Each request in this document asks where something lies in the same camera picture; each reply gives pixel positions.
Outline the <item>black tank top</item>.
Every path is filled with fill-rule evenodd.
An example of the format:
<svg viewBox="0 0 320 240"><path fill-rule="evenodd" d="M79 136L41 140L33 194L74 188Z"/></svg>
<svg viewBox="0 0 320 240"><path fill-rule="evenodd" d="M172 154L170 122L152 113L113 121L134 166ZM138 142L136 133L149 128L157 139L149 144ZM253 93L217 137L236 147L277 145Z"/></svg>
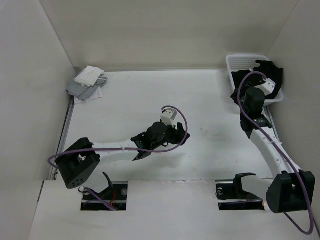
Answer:
<svg viewBox="0 0 320 240"><path fill-rule="evenodd" d="M282 84L283 84L283 77L284 77L284 69L278 68L274 65L272 61L266 60L256 60L258 67L255 67L254 70L256 72L264 73L266 77L270 78L273 82L275 82L275 89L274 91L266 95L266 100L273 100L279 93Z"/></svg>

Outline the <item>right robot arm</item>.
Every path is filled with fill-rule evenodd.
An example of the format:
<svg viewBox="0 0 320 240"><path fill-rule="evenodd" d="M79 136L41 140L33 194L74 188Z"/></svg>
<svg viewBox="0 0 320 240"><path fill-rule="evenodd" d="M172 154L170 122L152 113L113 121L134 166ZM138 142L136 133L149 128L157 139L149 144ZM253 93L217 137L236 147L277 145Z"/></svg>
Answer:
<svg viewBox="0 0 320 240"><path fill-rule="evenodd" d="M316 178L295 164L277 140L272 124L263 115L264 92L257 87L246 87L239 102L243 109L240 126L266 161L273 182L239 180L232 185L233 194L238 198L248 193L262 197L275 214L308 210L307 201L313 199Z"/></svg>

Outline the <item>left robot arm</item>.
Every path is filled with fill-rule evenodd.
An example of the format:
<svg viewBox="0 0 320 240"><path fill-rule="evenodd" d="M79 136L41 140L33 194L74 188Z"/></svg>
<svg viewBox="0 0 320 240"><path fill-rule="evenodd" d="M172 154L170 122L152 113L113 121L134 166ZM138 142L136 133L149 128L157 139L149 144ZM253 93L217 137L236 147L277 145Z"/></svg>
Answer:
<svg viewBox="0 0 320 240"><path fill-rule="evenodd" d="M82 186L105 200L112 195L112 182L105 171L97 170L98 165L142 160L159 147L182 146L189 137L182 123L166 125L158 121L145 132L122 142L94 146L87 137L80 138L55 162L67 189Z"/></svg>

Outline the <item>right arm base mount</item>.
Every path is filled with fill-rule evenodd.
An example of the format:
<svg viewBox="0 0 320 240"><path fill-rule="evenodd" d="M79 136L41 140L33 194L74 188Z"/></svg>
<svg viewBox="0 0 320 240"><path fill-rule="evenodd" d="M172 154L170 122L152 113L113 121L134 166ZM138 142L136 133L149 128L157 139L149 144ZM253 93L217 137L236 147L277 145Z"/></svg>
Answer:
<svg viewBox="0 0 320 240"><path fill-rule="evenodd" d="M232 181L217 181L215 196L220 211L264 211L264 201L258 196L236 191Z"/></svg>

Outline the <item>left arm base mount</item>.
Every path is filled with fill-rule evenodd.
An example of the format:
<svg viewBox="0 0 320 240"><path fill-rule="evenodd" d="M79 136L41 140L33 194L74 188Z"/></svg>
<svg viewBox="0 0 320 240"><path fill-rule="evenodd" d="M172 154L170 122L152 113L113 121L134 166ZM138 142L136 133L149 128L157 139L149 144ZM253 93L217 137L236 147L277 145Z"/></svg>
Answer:
<svg viewBox="0 0 320 240"><path fill-rule="evenodd" d="M126 211L128 182L113 182L113 186L113 190L107 196L101 196L100 198L112 205L116 211ZM111 211L89 192L85 191L83 187L79 187L78 192L82 194L81 211Z"/></svg>

